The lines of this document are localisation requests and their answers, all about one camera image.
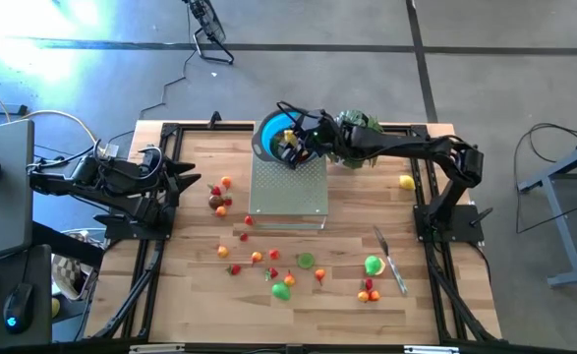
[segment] wooden tabletop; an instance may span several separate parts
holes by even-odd
[[[138,122],[131,151],[158,145],[163,123]],[[454,134],[450,124],[429,124],[428,128],[433,137]],[[202,178],[183,193],[177,209],[163,258],[150,341],[437,343],[426,257],[422,244],[415,240],[411,212],[415,194],[399,188],[399,176],[411,174],[409,160],[382,156],[375,168],[354,171],[328,165],[329,217],[324,230],[261,231],[244,224],[251,136],[249,132],[187,132],[184,136],[181,160],[195,163],[197,168],[191,172],[201,173]],[[132,152],[130,158],[139,161],[140,155]],[[227,175],[233,180],[233,205],[226,217],[218,218],[207,205],[206,184],[219,183]],[[437,178],[442,189],[447,180],[440,168]],[[429,200],[428,190],[425,195]],[[467,203],[467,196],[461,203]],[[387,269],[374,277],[381,299],[369,303],[357,299],[365,277],[365,257],[382,255],[374,224],[387,239],[406,281],[407,297],[400,294]],[[249,234],[247,242],[238,237],[244,231]],[[227,259],[216,255],[218,245],[229,249]],[[105,255],[86,335],[101,329],[128,294],[137,247],[136,241],[123,241]],[[280,252],[277,261],[268,259],[267,251],[272,248]],[[264,261],[251,267],[254,251],[262,252]],[[312,269],[297,268],[295,257],[303,252],[316,257]],[[466,244],[452,244],[452,258],[462,298],[486,329],[500,337],[482,258]],[[225,270],[232,264],[242,266],[239,275],[230,276]],[[271,296],[273,281],[264,281],[269,266],[279,271],[276,279],[282,279],[288,270],[295,275],[297,282],[289,301]],[[314,278],[316,268],[326,270],[322,285]],[[144,295],[139,304],[136,330],[144,312]],[[444,309],[454,333],[448,302],[444,301]]]

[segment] gray floor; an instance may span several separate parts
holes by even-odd
[[[159,102],[162,85],[181,74],[186,51],[37,49],[12,35],[132,41],[187,41],[185,7],[178,0],[30,1],[0,18],[0,96],[35,109],[81,117],[108,139],[133,129],[140,110]],[[577,0],[417,0],[426,45],[577,47]],[[402,0],[215,0],[231,43],[411,45]],[[357,108],[384,121],[426,122],[412,53],[235,52],[236,65],[195,57],[188,80],[171,86],[166,106],[144,119],[259,119],[285,99],[331,112]],[[552,122],[577,129],[577,56],[429,55],[439,122],[486,154],[485,179],[472,197],[493,207],[486,221],[486,253],[493,295],[506,339],[577,349],[577,285],[549,289],[546,278],[569,269],[552,223],[516,235],[513,151],[532,125]],[[36,118],[36,141],[74,152],[89,144],[71,121]],[[128,148],[129,139],[119,143]],[[577,141],[539,132],[540,150],[558,158]],[[55,156],[42,148],[37,153]],[[547,165],[524,144],[520,179]],[[561,194],[577,196],[577,186]],[[567,205],[576,206],[570,200]],[[545,196],[523,200],[522,224],[549,216]],[[97,226],[97,210],[73,200],[36,196],[37,221],[57,229]],[[577,216],[571,217],[577,223]],[[76,321],[55,328],[69,339]]]

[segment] knife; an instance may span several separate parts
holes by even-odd
[[[382,233],[379,232],[379,229],[375,225],[374,225],[374,231],[375,231],[375,236],[377,238],[377,241],[379,242],[379,245],[382,247],[382,250],[384,251],[384,254],[386,255],[386,259],[388,260],[388,264],[390,265],[390,268],[393,270],[393,275],[395,275],[395,278],[397,279],[397,284],[399,285],[399,290],[401,290],[402,294],[405,296],[408,293],[408,288],[406,288],[406,284],[404,283],[404,279],[402,279],[402,276],[399,273],[399,270],[397,269],[395,262],[393,261],[393,259],[390,257],[390,255],[388,253],[388,244],[386,243],[386,240],[384,240],[384,236],[382,236]]]

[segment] red strawberry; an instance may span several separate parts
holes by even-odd
[[[370,278],[367,278],[367,279],[363,280],[363,284],[360,288],[365,289],[367,291],[371,291],[371,289],[374,288],[374,281],[371,280]]]
[[[269,281],[270,279],[274,278],[277,275],[279,275],[277,269],[275,269],[274,267],[270,267],[269,269],[266,270],[266,281]]]
[[[214,196],[220,196],[220,187],[214,185],[207,185]]]
[[[236,275],[240,272],[240,269],[242,269],[242,267],[239,265],[230,265],[227,268],[227,272],[229,273],[229,275]]]
[[[279,250],[272,249],[272,250],[268,251],[268,256],[269,256],[272,260],[277,260],[277,259],[279,259]]]

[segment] computer monitor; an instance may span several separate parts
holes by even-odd
[[[0,125],[0,257],[31,242],[32,189],[26,166],[32,163],[33,142],[30,120]]]

